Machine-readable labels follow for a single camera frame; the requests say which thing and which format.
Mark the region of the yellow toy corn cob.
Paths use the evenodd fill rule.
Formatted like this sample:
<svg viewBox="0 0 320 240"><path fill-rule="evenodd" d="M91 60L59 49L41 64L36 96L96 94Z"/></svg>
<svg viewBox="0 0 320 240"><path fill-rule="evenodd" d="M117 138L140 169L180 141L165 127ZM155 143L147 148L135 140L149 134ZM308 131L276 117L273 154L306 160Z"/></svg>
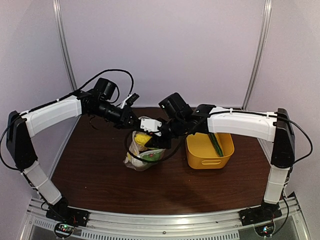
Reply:
<svg viewBox="0 0 320 240"><path fill-rule="evenodd" d="M150 135L147 135L147 134L144 134L144 133L137 133L135 136L134 136L134 141L142 146L142 147L145 147L146 146L146 143L152 139L152 136Z"/></svg>

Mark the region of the dotted clear zip bag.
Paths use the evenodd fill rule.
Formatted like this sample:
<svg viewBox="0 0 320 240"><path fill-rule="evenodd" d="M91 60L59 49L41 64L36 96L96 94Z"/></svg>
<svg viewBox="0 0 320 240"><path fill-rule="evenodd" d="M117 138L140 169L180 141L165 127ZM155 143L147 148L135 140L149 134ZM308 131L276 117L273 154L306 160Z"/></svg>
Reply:
<svg viewBox="0 0 320 240"><path fill-rule="evenodd" d="M127 168L142 172L157 164L163 158L165 149L145 146L154 136L162 136L160 132L162 123L147 116L140 116L138 119L140 120L138 126L142 127L142 131L134 130L129 134L129 151L123 163Z"/></svg>

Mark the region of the yellow plastic basket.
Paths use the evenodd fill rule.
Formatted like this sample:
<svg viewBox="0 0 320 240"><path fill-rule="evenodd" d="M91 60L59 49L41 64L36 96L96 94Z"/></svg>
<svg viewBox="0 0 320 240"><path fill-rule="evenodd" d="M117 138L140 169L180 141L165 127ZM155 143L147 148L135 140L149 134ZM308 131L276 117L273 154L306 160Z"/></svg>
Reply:
<svg viewBox="0 0 320 240"><path fill-rule="evenodd" d="M207 134L196 133L186 138L186 157L187 163L191 168L203 170L222 169L225 167L235 151L233 139L229 133L216 133L215 137L223 156L217 154Z"/></svg>

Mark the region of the dark green toy cucumber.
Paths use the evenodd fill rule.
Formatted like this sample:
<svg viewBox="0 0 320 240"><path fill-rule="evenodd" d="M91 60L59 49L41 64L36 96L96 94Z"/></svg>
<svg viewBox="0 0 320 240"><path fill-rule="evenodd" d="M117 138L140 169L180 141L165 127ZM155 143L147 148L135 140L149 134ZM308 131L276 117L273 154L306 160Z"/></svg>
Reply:
<svg viewBox="0 0 320 240"><path fill-rule="evenodd" d="M216 135L214 133L209 133L208 134L209 136L209 139L211 141L211 144L216 152L216 154L219 156L219 157L223 157L224 154L223 154L223 150L222 148L220 147L220 144L218 142L218 139L216 137Z"/></svg>

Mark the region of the orange toy carrot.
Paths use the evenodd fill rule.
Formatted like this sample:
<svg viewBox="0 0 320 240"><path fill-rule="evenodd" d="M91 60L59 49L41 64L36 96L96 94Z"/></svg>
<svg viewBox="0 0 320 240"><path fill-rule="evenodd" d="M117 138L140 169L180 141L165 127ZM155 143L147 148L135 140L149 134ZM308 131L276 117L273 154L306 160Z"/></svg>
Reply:
<svg viewBox="0 0 320 240"><path fill-rule="evenodd" d="M164 153L165 151L163 149L149 150L141 153L140 158L153 163L161 160Z"/></svg>

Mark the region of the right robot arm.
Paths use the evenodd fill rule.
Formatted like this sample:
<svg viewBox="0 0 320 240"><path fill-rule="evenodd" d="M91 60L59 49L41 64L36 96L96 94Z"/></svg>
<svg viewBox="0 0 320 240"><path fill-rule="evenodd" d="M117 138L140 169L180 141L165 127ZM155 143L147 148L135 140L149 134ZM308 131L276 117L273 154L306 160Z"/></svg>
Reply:
<svg viewBox="0 0 320 240"><path fill-rule="evenodd" d="M273 143L270 172L262 206L256 210L259 220L268 220L280 201L289 172L295 161L295 134L288 113L233 110L213 104L200 104L192 109L177 92L159 103L168 121L142 118L141 130L156 135L155 147L168 149L171 139L201 134L234 134Z"/></svg>

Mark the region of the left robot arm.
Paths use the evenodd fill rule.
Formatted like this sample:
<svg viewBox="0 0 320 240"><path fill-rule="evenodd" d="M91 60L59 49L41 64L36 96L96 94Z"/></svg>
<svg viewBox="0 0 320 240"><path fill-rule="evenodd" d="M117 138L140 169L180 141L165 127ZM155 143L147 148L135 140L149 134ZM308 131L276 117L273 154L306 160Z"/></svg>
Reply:
<svg viewBox="0 0 320 240"><path fill-rule="evenodd" d="M51 211L61 222L69 221L72 211L61 203L61 192L41 168L32 138L60 122L86 114L114 123L118 129L132 128L137 118L131 106L139 95L129 94L121 105L116 106L110 101L116 87L114 82L99 78L89 91L77 90L67 97L22 113L13 111L8 116L6 147L15 167L45 201L53 206Z"/></svg>

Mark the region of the left circuit board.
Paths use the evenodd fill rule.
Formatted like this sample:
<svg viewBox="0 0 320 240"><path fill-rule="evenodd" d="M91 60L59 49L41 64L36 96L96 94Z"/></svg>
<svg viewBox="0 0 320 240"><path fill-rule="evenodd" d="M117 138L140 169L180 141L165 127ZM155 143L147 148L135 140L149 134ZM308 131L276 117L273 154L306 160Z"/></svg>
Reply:
<svg viewBox="0 0 320 240"><path fill-rule="evenodd" d="M61 239L70 237L73 234L74 230L74 226L63 222L58 222L53 229L54 234Z"/></svg>

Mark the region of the circuit board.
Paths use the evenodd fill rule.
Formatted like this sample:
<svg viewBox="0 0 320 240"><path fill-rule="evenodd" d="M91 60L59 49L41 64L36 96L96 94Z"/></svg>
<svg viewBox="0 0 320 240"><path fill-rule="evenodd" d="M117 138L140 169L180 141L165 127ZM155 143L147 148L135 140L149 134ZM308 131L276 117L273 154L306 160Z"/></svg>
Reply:
<svg viewBox="0 0 320 240"><path fill-rule="evenodd" d="M63 222L58 222L53 229L54 234L61 239L70 237L73 234L74 230L74 226Z"/></svg>
<svg viewBox="0 0 320 240"><path fill-rule="evenodd" d="M273 223L257 225L254 227L254 230L258 236L267 238L274 233L275 225Z"/></svg>

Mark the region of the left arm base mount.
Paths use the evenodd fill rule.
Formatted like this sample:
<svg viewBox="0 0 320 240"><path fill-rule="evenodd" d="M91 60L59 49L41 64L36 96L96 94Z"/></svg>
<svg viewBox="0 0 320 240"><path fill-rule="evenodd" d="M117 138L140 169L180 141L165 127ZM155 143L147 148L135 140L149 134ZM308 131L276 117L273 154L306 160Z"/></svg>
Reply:
<svg viewBox="0 0 320 240"><path fill-rule="evenodd" d="M47 218L67 223L75 227L86 227L89 219L87 210L80 210L72 207L63 209L50 208L45 215Z"/></svg>

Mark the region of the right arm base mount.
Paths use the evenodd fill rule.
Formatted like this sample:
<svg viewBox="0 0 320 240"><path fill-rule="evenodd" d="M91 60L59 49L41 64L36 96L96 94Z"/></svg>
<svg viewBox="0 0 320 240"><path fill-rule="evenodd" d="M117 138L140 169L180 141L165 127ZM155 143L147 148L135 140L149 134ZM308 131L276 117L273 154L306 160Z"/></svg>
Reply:
<svg viewBox="0 0 320 240"><path fill-rule="evenodd" d="M242 226L255 225L271 221L282 216L278 204L262 204L256 207L248 207L238 212Z"/></svg>

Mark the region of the right aluminium frame post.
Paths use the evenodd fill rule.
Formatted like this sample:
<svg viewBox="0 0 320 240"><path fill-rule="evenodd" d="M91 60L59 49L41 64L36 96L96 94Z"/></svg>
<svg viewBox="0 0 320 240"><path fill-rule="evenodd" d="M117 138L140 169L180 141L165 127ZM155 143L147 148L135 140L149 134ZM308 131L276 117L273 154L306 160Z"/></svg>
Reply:
<svg viewBox="0 0 320 240"><path fill-rule="evenodd" d="M255 83L258 78L258 74L259 74L259 70L260 70L260 66L263 58L264 48L268 38L271 18L272 18L272 0L265 0L256 54L254 57L253 67L250 74L247 91L241 107L243 110L246 110L249 106L250 99L254 91Z"/></svg>

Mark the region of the aluminium frame post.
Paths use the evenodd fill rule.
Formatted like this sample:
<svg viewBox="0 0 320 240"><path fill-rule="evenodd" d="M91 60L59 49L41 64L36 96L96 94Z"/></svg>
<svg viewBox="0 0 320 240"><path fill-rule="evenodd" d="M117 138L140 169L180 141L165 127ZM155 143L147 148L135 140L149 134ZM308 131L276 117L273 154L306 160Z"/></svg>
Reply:
<svg viewBox="0 0 320 240"><path fill-rule="evenodd" d="M254 57L253 67L250 74L247 91L241 107L243 110L246 110L249 106L250 99L254 91L255 83L258 78L258 74L259 74L259 70L260 70L260 66L263 58L264 48L268 38L271 18L272 18L272 0L265 0L256 54Z"/></svg>
<svg viewBox="0 0 320 240"><path fill-rule="evenodd" d="M67 78L70 83L70 87L72 91L77 90L77 83L75 80L75 75L71 63L71 58L68 50L68 44L64 29L64 23L63 23L63 16L62 16L62 10L61 10L61 3L60 0L53 0L53 13L55 17L55 22L57 26L57 32L58 32L58 38L60 43L60 48L62 52L62 59L65 65Z"/></svg>

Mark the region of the front aluminium rail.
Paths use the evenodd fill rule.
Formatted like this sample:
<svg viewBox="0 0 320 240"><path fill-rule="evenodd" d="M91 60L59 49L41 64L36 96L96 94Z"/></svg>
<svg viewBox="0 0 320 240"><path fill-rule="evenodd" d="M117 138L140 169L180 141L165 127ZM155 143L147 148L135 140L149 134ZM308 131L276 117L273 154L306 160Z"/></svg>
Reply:
<svg viewBox="0 0 320 240"><path fill-rule="evenodd" d="M85 227L75 227L66 240L311 240L298 204L290 206L286 223L272 237L259 236L258 224L242 225L238 209L178 215L135 215L90 212ZM60 240L56 221L41 209L27 211L18 240Z"/></svg>

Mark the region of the left aluminium frame post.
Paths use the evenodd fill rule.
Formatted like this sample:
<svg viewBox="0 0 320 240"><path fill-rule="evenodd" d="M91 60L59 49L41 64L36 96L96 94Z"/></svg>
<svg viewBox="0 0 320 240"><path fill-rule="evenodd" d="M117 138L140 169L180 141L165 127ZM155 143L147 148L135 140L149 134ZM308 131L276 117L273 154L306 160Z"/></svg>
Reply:
<svg viewBox="0 0 320 240"><path fill-rule="evenodd" d="M60 0L53 0L53 13L55 17L55 22L57 26L57 32L58 32L58 38L60 43L60 48L62 52L62 59L65 65L67 78L70 83L70 87L72 91L77 90L77 83L75 80L75 75L71 63L71 58L68 50L68 44L64 29L64 23L63 23L63 16L62 16L62 10L61 10L61 3Z"/></svg>

